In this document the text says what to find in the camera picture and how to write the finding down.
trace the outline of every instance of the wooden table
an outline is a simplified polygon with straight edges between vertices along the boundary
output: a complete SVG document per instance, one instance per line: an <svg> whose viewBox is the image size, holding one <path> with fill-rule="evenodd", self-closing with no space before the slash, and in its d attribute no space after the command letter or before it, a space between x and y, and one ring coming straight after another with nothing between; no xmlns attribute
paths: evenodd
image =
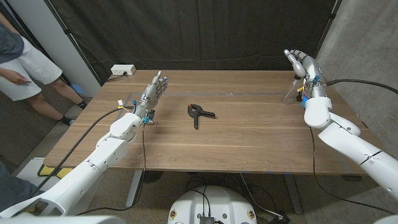
<svg viewBox="0 0 398 224"><path fill-rule="evenodd" d="M157 71L106 83L44 160L56 166L79 137L100 116L128 99L138 100ZM311 174L312 139L300 103L285 105L283 91L293 72L165 70L169 87L155 107L156 125L146 125L147 170L262 172ZM332 112L352 121L361 137L382 147L333 88L327 89ZM198 104L216 119L199 117L195 130L188 104ZM64 167L75 167L95 148L110 124L122 114L100 121L80 143ZM318 174L364 174L358 165L321 142L314 130ZM127 156L115 168L143 169L142 129Z"/></svg>

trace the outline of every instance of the black backdrop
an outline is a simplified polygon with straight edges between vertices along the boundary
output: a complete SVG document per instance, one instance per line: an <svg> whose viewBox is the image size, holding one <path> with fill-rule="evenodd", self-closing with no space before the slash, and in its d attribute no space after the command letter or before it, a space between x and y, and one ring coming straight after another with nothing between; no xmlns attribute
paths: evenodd
<svg viewBox="0 0 398 224"><path fill-rule="evenodd" d="M291 70L314 55L335 0L51 0L101 81L137 69Z"/></svg>

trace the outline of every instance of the power strip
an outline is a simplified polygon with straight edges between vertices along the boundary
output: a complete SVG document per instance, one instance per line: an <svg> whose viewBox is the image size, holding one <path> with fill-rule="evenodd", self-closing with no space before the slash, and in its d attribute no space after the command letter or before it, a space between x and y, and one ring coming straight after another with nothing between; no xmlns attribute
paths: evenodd
<svg viewBox="0 0 398 224"><path fill-rule="evenodd" d="M111 68L113 75L123 75L127 72L127 75L133 75L136 72L136 67L134 65L113 65Z"/></svg>

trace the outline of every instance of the sock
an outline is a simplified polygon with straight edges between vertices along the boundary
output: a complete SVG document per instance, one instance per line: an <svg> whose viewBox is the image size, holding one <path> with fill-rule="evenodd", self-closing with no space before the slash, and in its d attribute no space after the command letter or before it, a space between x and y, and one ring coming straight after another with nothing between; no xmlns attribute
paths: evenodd
<svg viewBox="0 0 398 224"><path fill-rule="evenodd" d="M87 103L83 100L81 103L77 104L81 109L85 109L87 106Z"/></svg>
<svg viewBox="0 0 398 224"><path fill-rule="evenodd" d="M67 118L66 116L61 118L61 120L59 120L59 121L61 121L62 123L66 124L67 126L69 126L69 125L71 125L73 123L73 120L70 119L70 118Z"/></svg>

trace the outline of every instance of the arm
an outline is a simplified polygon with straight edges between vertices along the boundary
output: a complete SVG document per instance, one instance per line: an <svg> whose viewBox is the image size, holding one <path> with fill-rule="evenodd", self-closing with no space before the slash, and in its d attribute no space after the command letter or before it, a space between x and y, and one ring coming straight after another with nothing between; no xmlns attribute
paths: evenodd
<svg viewBox="0 0 398 224"><path fill-rule="evenodd" d="M0 22L4 24L9 30L13 31L16 34L19 32L11 25L11 23L0 13Z"/></svg>
<svg viewBox="0 0 398 224"><path fill-rule="evenodd" d="M12 82L13 84L16 85L21 85L24 83L30 83L28 79L26 79L23 75L21 75L18 72L15 72L10 69L5 69L0 67L0 77L5 78L6 80Z"/></svg>
<svg viewBox="0 0 398 224"><path fill-rule="evenodd" d="M357 163L382 188L398 200L398 161L381 149L358 137L361 131L355 124L331 112L331 101L326 95L323 72L311 56L298 50L285 50L298 68L296 76L304 78L304 120L312 128L322 131L318 137L333 149Z"/></svg>
<svg viewBox="0 0 398 224"><path fill-rule="evenodd" d="M135 113L126 113L115 121L110 132L98 141L95 150L81 164L48 191L4 210L0 213L0 218L11 218L24 213L27 208L34 208L39 202L47 203L40 216L68 215L69 210L84 196L97 178L127 154L129 143L133 142L136 136L134 130L146 123L148 116L153 113L151 105L157 103L157 99L166 88L167 78L160 78L159 72L144 90Z"/></svg>

